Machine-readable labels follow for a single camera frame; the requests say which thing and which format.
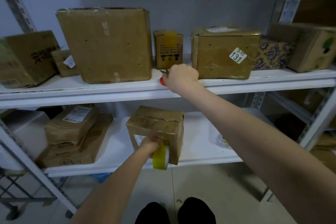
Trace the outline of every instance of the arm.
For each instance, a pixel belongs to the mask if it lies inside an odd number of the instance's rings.
[[[336,175],[279,130],[198,83],[198,72],[174,65],[167,87],[211,121],[241,159],[267,184],[298,223],[336,220]]]
[[[143,165],[160,144],[157,138],[144,138],[138,150],[86,198],[71,224],[118,224]]]

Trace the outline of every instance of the person's right arm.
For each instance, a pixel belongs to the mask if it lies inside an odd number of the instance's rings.
[[[205,89],[198,76],[182,64],[163,79],[199,108],[296,222],[334,223],[336,175],[279,130]]]

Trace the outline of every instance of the packing tape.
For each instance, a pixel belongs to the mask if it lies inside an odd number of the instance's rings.
[[[172,31],[163,35],[163,43],[166,47],[175,48],[177,46],[177,33]]]
[[[162,144],[153,153],[153,168],[167,170],[169,161],[169,146]]]

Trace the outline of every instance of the person's left arm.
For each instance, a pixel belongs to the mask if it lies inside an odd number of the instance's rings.
[[[143,165],[160,143],[144,138],[139,149],[86,198],[71,224],[119,224]]]

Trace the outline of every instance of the hand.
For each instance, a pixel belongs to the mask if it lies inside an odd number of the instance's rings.
[[[145,153],[149,157],[161,144],[162,139],[157,137],[145,137],[142,140],[138,151]]]
[[[199,85],[198,76],[198,71],[186,64],[173,65],[170,68],[169,75],[162,74],[166,86],[181,97],[185,97],[191,87]]]

